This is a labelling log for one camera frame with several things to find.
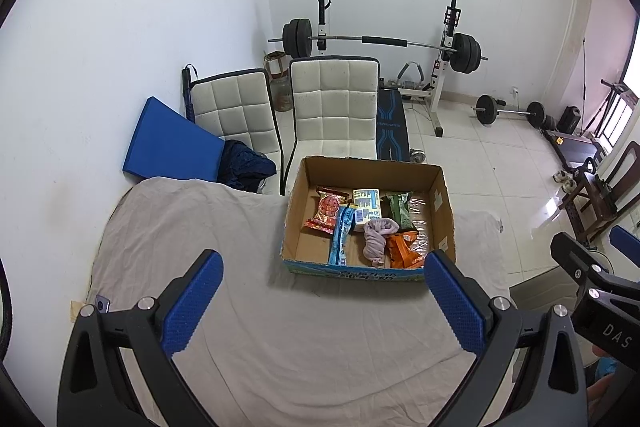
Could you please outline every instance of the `dark blue cloth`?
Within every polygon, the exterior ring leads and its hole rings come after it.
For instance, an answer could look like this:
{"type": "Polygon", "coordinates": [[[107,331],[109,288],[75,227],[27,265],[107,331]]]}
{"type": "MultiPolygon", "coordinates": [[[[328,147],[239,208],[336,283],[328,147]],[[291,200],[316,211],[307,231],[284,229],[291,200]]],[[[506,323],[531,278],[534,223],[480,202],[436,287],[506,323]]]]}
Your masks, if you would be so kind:
{"type": "Polygon", "coordinates": [[[226,140],[218,183],[245,192],[257,192],[260,182],[276,173],[276,164],[238,140],[226,140]]]}

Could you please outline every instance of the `weight plate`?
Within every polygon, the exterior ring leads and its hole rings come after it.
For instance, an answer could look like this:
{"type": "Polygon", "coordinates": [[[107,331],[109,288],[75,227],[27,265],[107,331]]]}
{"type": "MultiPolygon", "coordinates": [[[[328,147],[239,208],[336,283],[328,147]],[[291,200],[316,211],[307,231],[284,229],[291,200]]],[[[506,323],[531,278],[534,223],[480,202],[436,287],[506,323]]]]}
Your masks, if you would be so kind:
{"type": "Polygon", "coordinates": [[[554,117],[552,117],[550,114],[546,115],[545,117],[545,124],[543,125],[543,128],[549,131],[555,131],[556,130],[556,119],[554,117]]]}
{"type": "Polygon", "coordinates": [[[469,54],[469,64],[463,73],[473,73],[478,68],[477,62],[479,60],[480,46],[478,46],[478,43],[471,35],[467,35],[467,37],[469,38],[469,48],[471,52],[469,54]]]}
{"type": "Polygon", "coordinates": [[[476,43],[476,48],[478,49],[478,58],[476,58],[476,62],[473,64],[473,69],[471,71],[476,71],[480,67],[480,61],[482,57],[482,48],[480,47],[480,43],[474,39],[476,43]]]}
{"type": "Polygon", "coordinates": [[[427,159],[427,156],[424,155],[424,152],[418,149],[411,149],[409,154],[412,163],[424,163],[424,161],[427,159]]]}
{"type": "Polygon", "coordinates": [[[313,42],[309,37],[313,36],[313,34],[311,21],[309,19],[300,19],[296,33],[296,43],[298,44],[298,55],[300,57],[311,56],[313,42]]]}
{"type": "Polygon", "coordinates": [[[300,58],[300,51],[298,49],[298,25],[300,24],[300,19],[293,19],[291,21],[294,30],[292,32],[293,38],[291,39],[292,47],[295,50],[294,54],[291,55],[291,58],[300,58]]]}
{"type": "Polygon", "coordinates": [[[476,111],[476,118],[482,125],[491,125],[498,118],[498,104],[495,98],[484,94],[476,102],[476,108],[484,109],[484,111],[476,111]]]}
{"type": "Polygon", "coordinates": [[[449,64],[451,69],[464,73],[469,65],[469,58],[471,57],[471,42],[468,35],[464,33],[456,33],[453,35],[453,48],[455,53],[451,54],[451,60],[449,64]]]}
{"type": "Polygon", "coordinates": [[[540,129],[545,124],[545,106],[540,102],[531,102],[527,107],[527,112],[529,113],[527,120],[533,128],[540,129]]]}
{"type": "Polygon", "coordinates": [[[296,27],[298,26],[298,20],[292,19],[291,22],[284,25],[282,28],[282,47],[284,52],[291,58],[296,58],[298,54],[298,48],[296,45],[296,27]]]}

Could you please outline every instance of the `white sheet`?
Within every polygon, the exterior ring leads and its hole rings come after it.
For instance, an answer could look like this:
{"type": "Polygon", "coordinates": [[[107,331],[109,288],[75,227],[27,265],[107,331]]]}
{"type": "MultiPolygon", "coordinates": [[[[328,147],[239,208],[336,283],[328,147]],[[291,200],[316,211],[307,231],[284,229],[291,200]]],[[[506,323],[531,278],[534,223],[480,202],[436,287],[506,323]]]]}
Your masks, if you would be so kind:
{"type": "MultiPolygon", "coordinates": [[[[225,275],[190,345],[174,361],[221,426],[413,426],[428,423],[472,363],[426,286],[293,275],[282,265],[287,198],[199,180],[146,180],[108,223],[90,299],[111,310],[157,296],[205,248],[225,275]]],[[[456,214],[459,268],[508,296],[486,212],[456,214]]],[[[127,367],[133,358],[127,356],[127,367]]],[[[158,409],[142,377],[134,387],[158,409]]]]}

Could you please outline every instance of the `window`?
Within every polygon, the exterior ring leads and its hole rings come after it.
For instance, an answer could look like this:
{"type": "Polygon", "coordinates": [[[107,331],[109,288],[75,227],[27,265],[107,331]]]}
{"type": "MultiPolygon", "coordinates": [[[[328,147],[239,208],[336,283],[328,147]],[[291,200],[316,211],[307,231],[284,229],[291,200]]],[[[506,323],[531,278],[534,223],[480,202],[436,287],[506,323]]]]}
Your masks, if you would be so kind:
{"type": "MultiPolygon", "coordinates": [[[[629,55],[626,60],[625,70],[623,71],[620,82],[625,84],[637,98],[640,93],[640,35],[638,34],[638,20],[636,20],[636,29],[634,35],[634,42],[629,49],[629,55]]],[[[609,109],[605,114],[602,123],[598,126],[596,131],[597,138],[607,153],[613,150],[613,146],[620,138],[625,125],[631,118],[633,107],[630,105],[630,98],[628,93],[614,95],[609,109]]]]}

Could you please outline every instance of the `black handle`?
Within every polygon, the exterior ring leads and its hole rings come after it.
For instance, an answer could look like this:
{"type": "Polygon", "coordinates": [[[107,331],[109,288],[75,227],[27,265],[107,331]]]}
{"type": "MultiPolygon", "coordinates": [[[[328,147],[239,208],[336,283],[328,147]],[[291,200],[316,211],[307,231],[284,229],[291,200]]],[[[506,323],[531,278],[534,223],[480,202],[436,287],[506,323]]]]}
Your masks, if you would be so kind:
{"type": "Polygon", "coordinates": [[[389,39],[388,37],[363,37],[363,44],[386,44],[387,46],[407,47],[407,41],[404,39],[389,39]]]}
{"type": "Polygon", "coordinates": [[[182,70],[182,97],[184,99],[184,113],[187,120],[195,123],[196,117],[191,102],[191,71],[188,66],[182,70]]]}

